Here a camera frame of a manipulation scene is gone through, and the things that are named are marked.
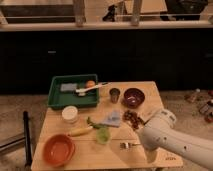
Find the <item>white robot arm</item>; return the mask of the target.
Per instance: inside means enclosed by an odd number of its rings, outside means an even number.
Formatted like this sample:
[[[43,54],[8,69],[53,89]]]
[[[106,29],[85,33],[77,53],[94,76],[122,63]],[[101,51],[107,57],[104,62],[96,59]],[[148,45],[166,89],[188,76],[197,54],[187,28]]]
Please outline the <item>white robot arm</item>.
[[[213,141],[173,129],[176,116],[167,109],[157,109],[137,130],[142,146],[148,151],[163,148],[213,171]]]

